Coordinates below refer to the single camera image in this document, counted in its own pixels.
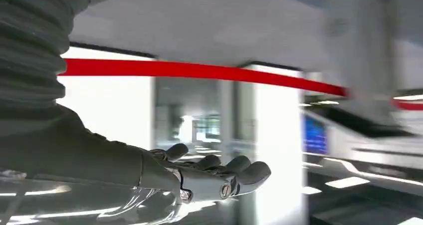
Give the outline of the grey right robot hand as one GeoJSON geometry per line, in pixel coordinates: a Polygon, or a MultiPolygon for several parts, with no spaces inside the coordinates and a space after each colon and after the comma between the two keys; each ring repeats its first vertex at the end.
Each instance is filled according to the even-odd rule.
{"type": "Polygon", "coordinates": [[[60,105],[0,111],[3,225],[162,225],[201,203],[249,194],[271,175],[264,162],[217,156],[181,162],[183,144],[147,151],[86,129],[60,105]]]}

